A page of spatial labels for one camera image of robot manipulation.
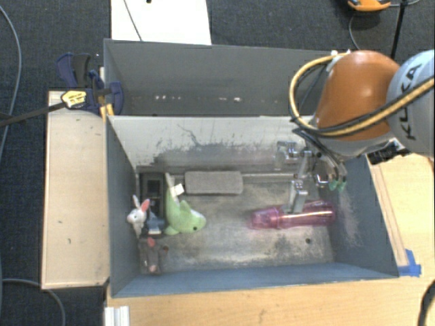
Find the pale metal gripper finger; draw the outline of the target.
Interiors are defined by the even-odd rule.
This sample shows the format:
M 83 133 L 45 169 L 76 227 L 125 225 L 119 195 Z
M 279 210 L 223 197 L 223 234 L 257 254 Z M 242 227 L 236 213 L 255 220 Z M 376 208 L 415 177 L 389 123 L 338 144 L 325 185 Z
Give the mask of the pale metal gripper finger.
M 290 186 L 289 206 L 291 213 L 301 213 L 308 196 L 308 190 L 305 188 L 304 181 L 295 179 Z
M 278 141 L 274 156 L 274 167 L 277 170 L 293 164 L 300 157 L 300 148 L 296 141 Z

